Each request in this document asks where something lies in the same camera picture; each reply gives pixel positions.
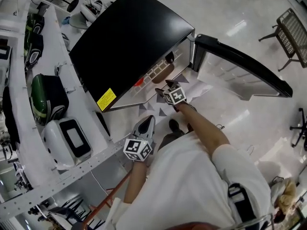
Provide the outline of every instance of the tiled floor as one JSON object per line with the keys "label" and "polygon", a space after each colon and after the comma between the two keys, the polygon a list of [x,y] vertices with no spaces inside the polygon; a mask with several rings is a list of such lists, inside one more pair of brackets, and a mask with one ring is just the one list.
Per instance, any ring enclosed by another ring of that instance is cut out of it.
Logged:
{"label": "tiled floor", "polygon": [[[237,149],[249,148],[253,151],[251,157],[268,181],[277,175],[298,176],[306,164],[305,152],[302,146],[291,148],[293,133],[289,126],[298,123],[299,107],[305,107],[307,111],[307,70],[303,70],[299,63],[292,63],[278,73],[277,69],[287,61],[282,47],[275,38],[261,43],[258,39],[273,32],[276,18],[289,7],[293,7],[305,23],[305,9],[295,0],[159,1],[193,25],[196,33],[217,37],[221,42],[254,57],[289,83],[294,91],[291,99],[253,97],[244,102],[213,88],[196,99],[193,105],[215,124],[224,125],[223,131]],[[184,128],[182,116],[176,114],[175,118]],[[158,143],[169,132],[167,122],[164,120],[156,127]]]}

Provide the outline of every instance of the display screen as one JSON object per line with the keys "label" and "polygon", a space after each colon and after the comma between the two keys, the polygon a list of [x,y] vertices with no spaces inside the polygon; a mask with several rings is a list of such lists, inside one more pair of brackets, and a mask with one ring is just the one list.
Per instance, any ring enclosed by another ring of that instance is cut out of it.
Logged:
{"label": "display screen", "polygon": [[83,145],[83,142],[81,140],[81,137],[78,135],[78,132],[75,128],[67,130],[67,134],[69,135],[69,138],[71,139],[73,145],[78,148]]}

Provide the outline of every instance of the black shoe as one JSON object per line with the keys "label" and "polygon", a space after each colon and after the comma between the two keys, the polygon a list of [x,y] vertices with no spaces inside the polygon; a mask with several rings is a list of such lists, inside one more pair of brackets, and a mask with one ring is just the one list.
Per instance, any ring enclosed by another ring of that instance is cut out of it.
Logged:
{"label": "black shoe", "polygon": [[171,119],[169,122],[168,122],[168,126],[169,128],[171,129],[171,131],[173,132],[176,132],[176,131],[179,131],[179,123],[174,120],[174,119]]}

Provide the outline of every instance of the white shirt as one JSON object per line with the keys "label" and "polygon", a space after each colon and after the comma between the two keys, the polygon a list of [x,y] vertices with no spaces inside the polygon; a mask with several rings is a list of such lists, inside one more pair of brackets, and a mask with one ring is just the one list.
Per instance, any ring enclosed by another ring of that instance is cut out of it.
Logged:
{"label": "white shirt", "polygon": [[222,145],[210,160],[203,148],[194,132],[163,147],[133,203],[114,201],[106,229],[165,230],[188,222],[232,226],[241,222],[227,195],[232,183],[246,189],[256,217],[268,214],[270,188],[248,154]]}

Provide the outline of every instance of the person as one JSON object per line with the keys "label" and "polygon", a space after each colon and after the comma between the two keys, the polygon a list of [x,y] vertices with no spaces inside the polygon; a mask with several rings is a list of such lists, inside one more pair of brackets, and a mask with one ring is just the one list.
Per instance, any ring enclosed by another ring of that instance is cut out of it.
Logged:
{"label": "person", "polygon": [[280,180],[271,187],[271,203],[272,207],[278,209],[274,223],[281,223],[291,206],[295,202],[296,184],[293,178],[289,177]]}
{"label": "person", "polygon": [[146,179],[135,161],[123,201],[116,198],[108,230],[215,230],[242,222],[228,187],[240,184],[255,217],[269,213],[270,188],[249,155],[237,151],[214,124],[189,104],[176,108],[193,132],[184,135],[175,120]]}

